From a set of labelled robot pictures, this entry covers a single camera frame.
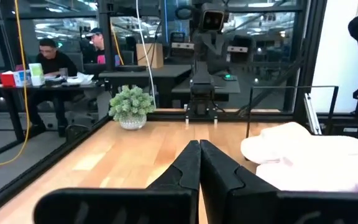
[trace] wooden table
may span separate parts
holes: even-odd
[[[252,123],[251,135],[272,123]],[[32,223],[32,211],[43,195],[65,187],[145,188],[175,160],[193,139],[207,139],[247,169],[240,143],[245,123],[190,124],[148,122],[138,131],[126,131],[113,121],[79,145],[59,163],[0,208],[0,224]],[[200,223],[206,214],[200,195]]]

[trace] gray floor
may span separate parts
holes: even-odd
[[[0,147],[14,140],[14,133],[10,131],[0,132]],[[23,154],[14,162],[0,167],[0,188],[9,183],[11,180],[22,174],[29,167],[39,160],[43,159],[53,150],[65,142],[64,138],[59,138],[56,132],[46,132],[27,143]],[[18,145],[7,152],[0,154],[0,162],[12,159],[20,150],[22,145]]]

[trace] red box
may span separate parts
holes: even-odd
[[[3,87],[16,87],[13,73],[0,74],[0,79]]]

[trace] cardboard box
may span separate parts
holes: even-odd
[[[147,56],[149,58],[150,66],[152,68],[161,68],[164,66],[164,57],[162,52],[162,44],[151,43],[145,44]],[[147,60],[144,57],[144,48],[143,44],[136,44],[136,53],[137,53],[137,64],[147,66]]]

